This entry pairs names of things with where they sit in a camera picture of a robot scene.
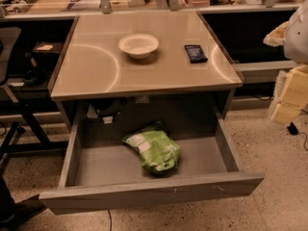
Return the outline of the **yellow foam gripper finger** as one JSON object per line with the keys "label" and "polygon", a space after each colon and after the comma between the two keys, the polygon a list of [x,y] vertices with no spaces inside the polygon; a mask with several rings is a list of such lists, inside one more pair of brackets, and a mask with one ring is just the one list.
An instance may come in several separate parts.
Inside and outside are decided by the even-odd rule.
{"label": "yellow foam gripper finger", "polygon": [[308,105],[308,65],[302,64],[289,72],[280,70],[276,78],[269,119],[290,124]]}
{"label": "yellow foam gripper finger", "polygon": [[277,47],[285,44],[285,33],[288,22],[284,22],[272,30],[263,39],[263,43],[268,46]]}

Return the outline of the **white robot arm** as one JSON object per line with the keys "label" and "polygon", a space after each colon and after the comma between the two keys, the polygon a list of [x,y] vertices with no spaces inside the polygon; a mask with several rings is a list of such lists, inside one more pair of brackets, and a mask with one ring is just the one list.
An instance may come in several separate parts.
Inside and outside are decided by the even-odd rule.
{"label": "white robot arm", "polygon": [[308,104],[308,0],[288,21],[267,34],[263,43],[282,46],[284,56],[296,63],[289,72],[279,72],[269,106],[271,121],[290,124]]}

